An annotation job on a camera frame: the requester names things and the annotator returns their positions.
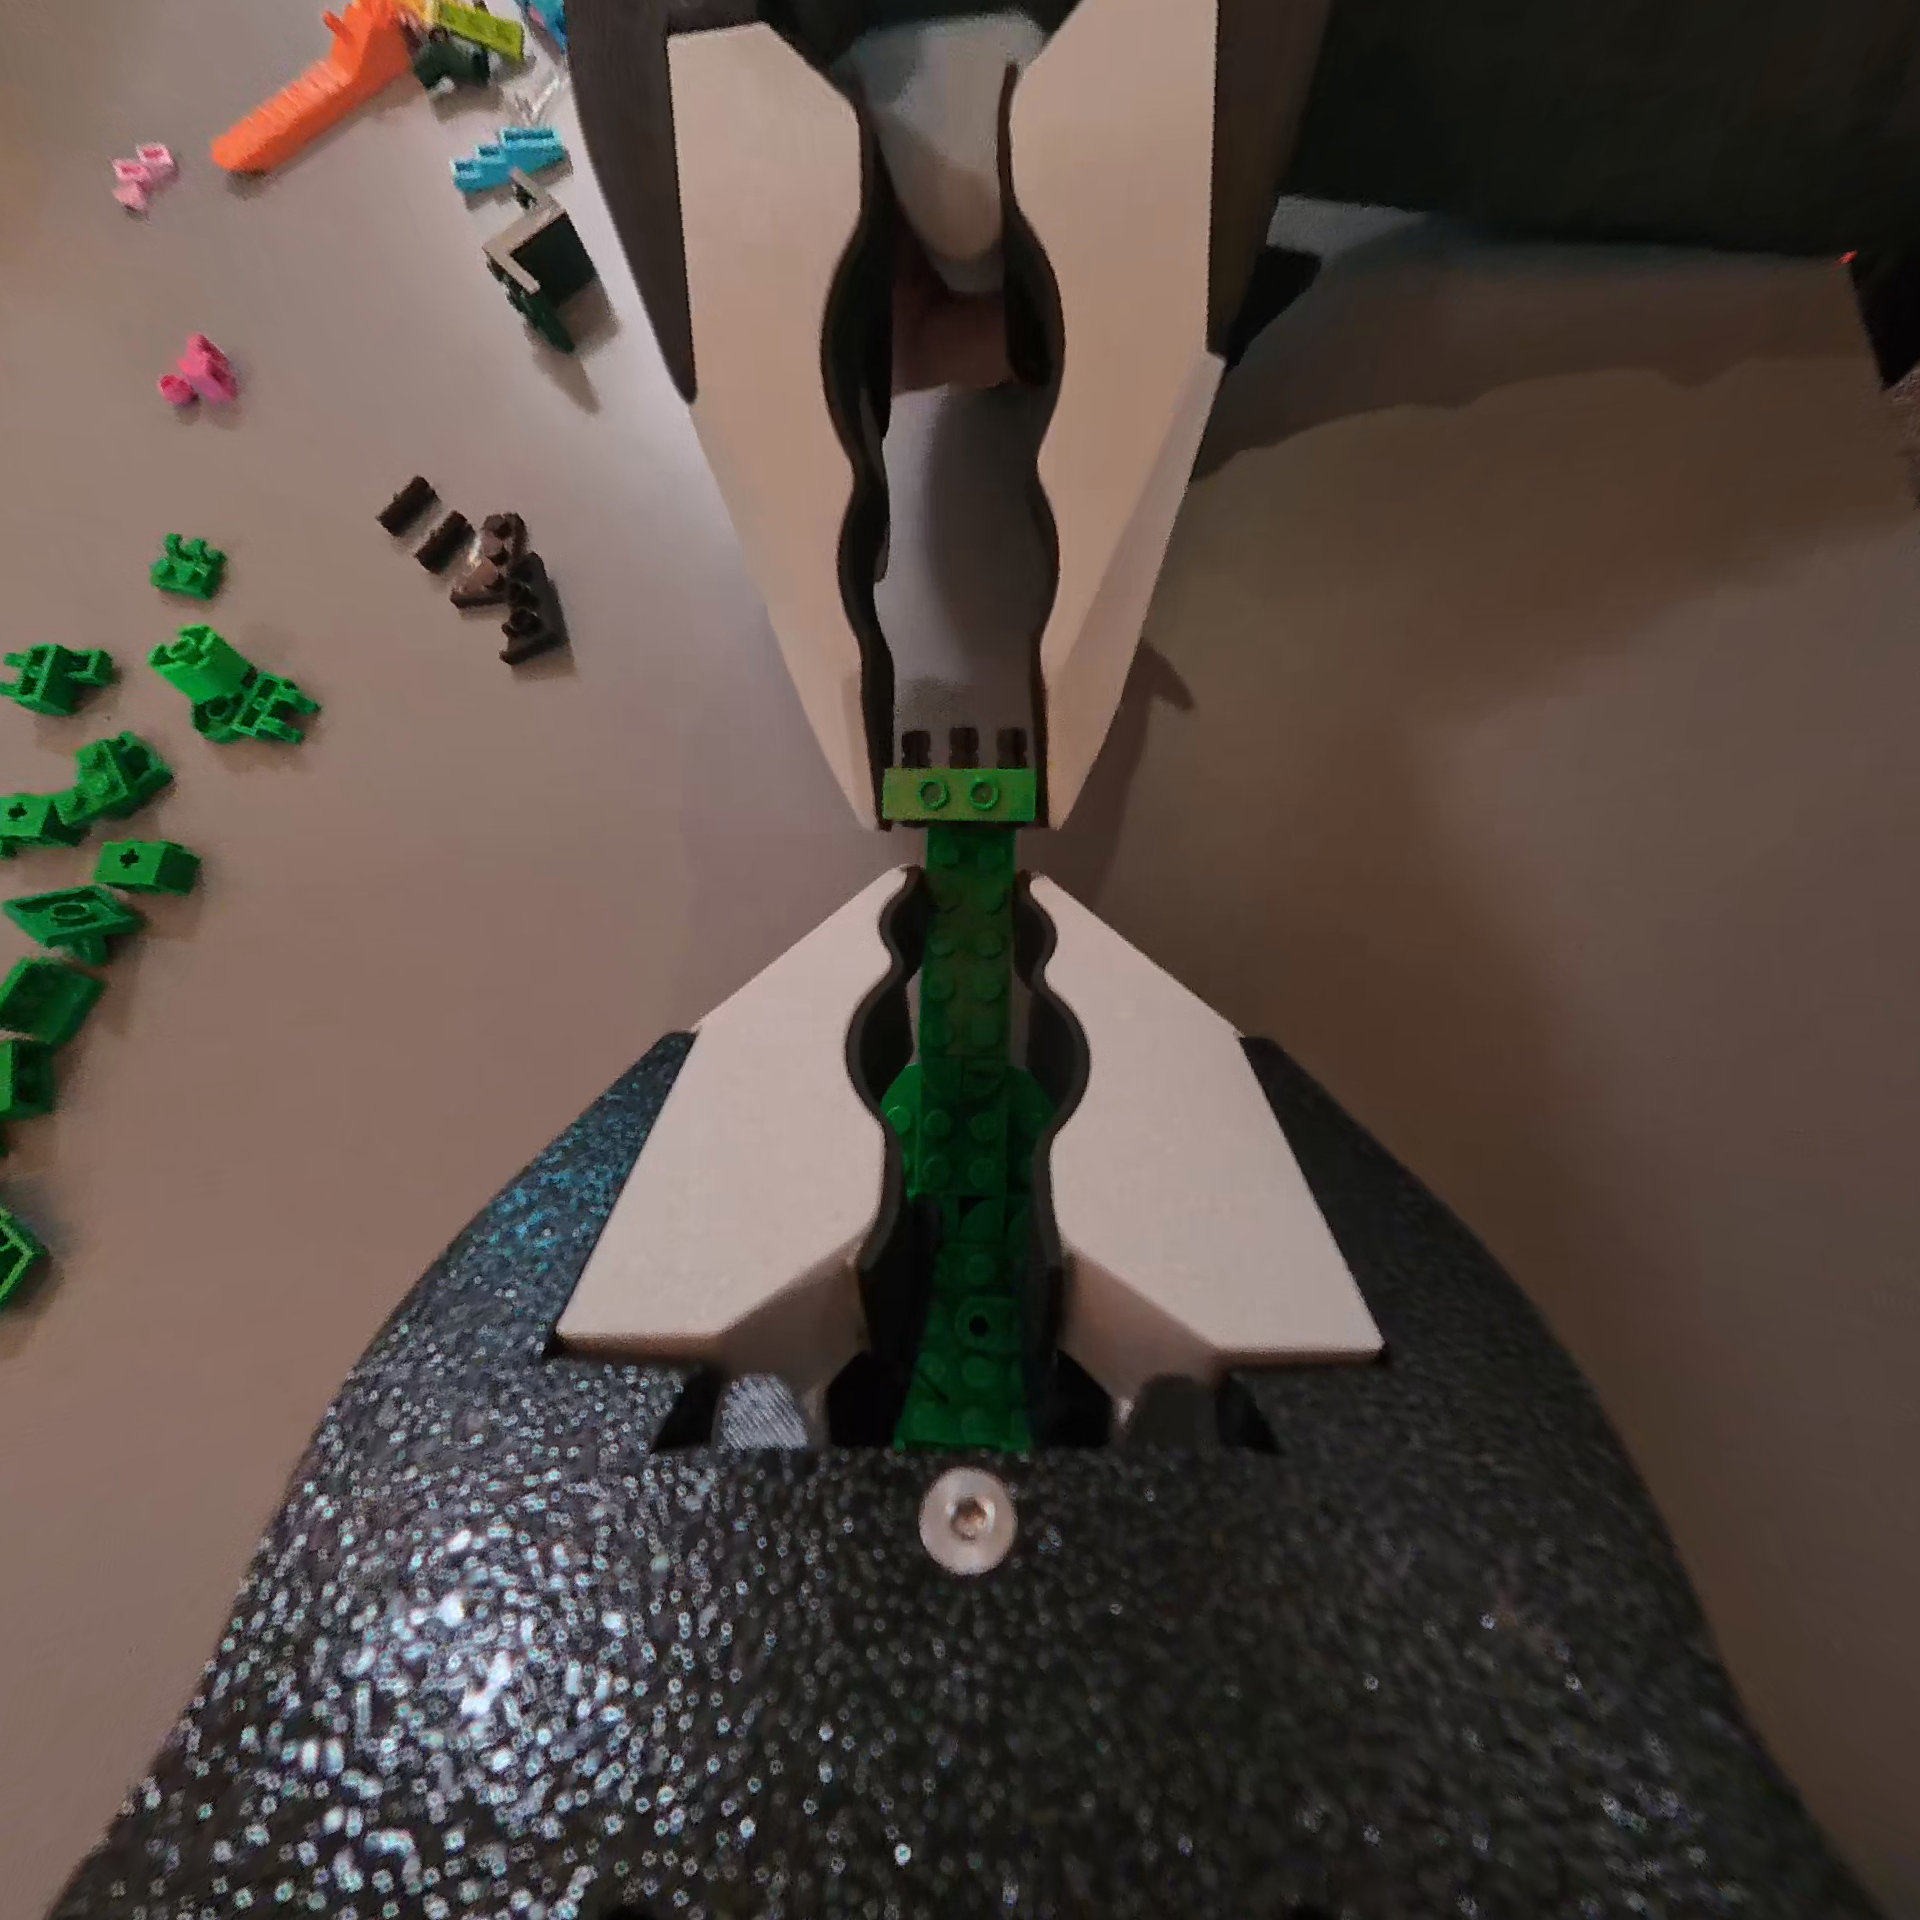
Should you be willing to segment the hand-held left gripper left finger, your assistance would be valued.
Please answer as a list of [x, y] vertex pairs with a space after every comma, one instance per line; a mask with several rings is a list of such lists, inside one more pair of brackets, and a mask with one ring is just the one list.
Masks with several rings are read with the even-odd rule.
[[558, 1322], [570, 1357], [778, 1380], [810, 1443], [873, 1345], [859, 1260], [899, 1210], [882, 1097], [915, 1056], [927, 921], [885, 871], [694, 1026]]

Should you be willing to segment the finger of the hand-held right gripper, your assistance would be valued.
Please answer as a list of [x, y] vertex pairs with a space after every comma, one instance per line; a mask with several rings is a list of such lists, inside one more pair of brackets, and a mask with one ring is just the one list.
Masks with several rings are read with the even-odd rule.
[[691, 419], [806, 724], [877, 827], [866, 643], [842, 579], [852, 413], [829, 400], [828, 308], [866, 210], [851, 99], [771, 23], [665, 43], [689, 279]]
[[1037, 453], [1059, 549], [1041, 636], [1047, 824], [1113, 727], [1204, 434], [1211, 2], [1087, 2], [1012, 83], [1004, 157], [1050, 273], [1059, 386]]

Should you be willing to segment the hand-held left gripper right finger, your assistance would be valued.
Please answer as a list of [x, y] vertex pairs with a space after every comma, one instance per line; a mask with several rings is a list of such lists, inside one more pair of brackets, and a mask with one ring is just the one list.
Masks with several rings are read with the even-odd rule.
[[1030, 1147], [1025, 1373], [1041, 1448], [1157, 1384], [1366, 1364], [1385, 1339], [1238, 1029], [1053, 881], [1021, 875]]

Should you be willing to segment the pile of colourful bricks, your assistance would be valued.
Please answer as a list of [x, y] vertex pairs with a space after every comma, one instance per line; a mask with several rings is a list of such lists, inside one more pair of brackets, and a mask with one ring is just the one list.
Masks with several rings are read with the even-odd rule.
[[494, 72], [535, 64], [550, 81], [570, 69], [564, 2], [404, 2], [403, 33], [415, 83], [487, 87]]

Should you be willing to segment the green round plate assembly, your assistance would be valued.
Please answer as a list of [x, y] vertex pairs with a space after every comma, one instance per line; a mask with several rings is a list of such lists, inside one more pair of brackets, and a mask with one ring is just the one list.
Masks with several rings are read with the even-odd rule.
[[1014, 1060], [1017, 827], [933, 824], [916, 1051], [882, 1100], [927, 1225], [899, 1449], [1027, 1453], [1033, 1156], [1052, 1115]]

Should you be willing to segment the person's right hand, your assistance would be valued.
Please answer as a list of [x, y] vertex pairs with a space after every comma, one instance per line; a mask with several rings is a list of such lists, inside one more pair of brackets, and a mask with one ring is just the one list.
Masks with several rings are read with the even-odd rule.
[[990, 393], [1014, 377], [1004, 299], [958, 296], [935, 279], [900, 279], [894, 301], [894, 393]]

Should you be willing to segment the teal brick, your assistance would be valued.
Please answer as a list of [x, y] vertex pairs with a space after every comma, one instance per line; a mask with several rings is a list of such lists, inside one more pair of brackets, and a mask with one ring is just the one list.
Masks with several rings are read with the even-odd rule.
[[465, 197], [487, 195], [510, 186], [516, 176], [537, 178], [570, 162], [564, 138], [549, 125], [502, 128], [470, 153], [447, 164], [454, 191]]

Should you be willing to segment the dark green brick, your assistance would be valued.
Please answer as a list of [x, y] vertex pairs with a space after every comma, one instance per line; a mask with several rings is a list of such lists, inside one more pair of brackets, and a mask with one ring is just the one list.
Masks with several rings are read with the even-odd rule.
[[522, 170], [510, 171], [518, 217], [484, 242], [494, 282], [556, 352], [575, 354], [562, 308], [596, 279], [567, 208]]

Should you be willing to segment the orange brick separator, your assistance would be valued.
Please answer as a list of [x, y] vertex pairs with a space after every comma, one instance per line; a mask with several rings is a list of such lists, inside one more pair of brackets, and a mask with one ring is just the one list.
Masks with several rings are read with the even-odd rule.
[[265, 176], [340, 125], [374, 97], [411, 77], [410, 9], [349, 2], [323, 15], [327, 56], [212, 138], [211, 161], [231, 176]]

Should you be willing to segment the pile of green bricks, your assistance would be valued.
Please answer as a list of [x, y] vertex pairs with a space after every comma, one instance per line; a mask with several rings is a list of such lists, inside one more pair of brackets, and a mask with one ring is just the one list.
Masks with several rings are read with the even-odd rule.
[[[293, 751], [323, 704], [291, 672], [285, 643], [236, 640], [209, 617], [227, 575], [217, 545], [162, 540], [151, 587], [183, 623], [155, 636], [142, 672], [203, 747]], [[101, 1011], [122, 1016], [113, 970], [139, 956], [151, 906], [190, 900], [203, 881], [203, 852], [158, 819], [178, 789], [177, 756], [127, 727], [125, 681], [102, 644], [4, 643], [4, 712], [71, 751], [58, 785], [22, 785], [4, 756], [4, 1147], [21, 1129], [62, 1125], [101, 1053]]]

